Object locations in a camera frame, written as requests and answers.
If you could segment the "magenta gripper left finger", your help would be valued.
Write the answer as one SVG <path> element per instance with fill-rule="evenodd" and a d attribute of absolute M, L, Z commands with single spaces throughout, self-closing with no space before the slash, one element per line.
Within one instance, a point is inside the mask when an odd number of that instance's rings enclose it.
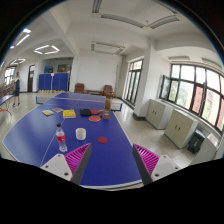
<path fill-rule="evenodd" d="M 41 169 L 79 185 L 91 153 L 91 144 L 87 143 L 65 155 L 56 154 Z"/>

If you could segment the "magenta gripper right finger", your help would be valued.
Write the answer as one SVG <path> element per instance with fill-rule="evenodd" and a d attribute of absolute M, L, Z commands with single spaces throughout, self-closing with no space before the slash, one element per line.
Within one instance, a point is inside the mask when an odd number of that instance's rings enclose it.
<path fill-rule="evenodd" d="M 167 155 L 158 156 L 137 144 L 133 145 L 132 154 L 143 185 L 148 185 L 180 170 L 180 167 Z"/>

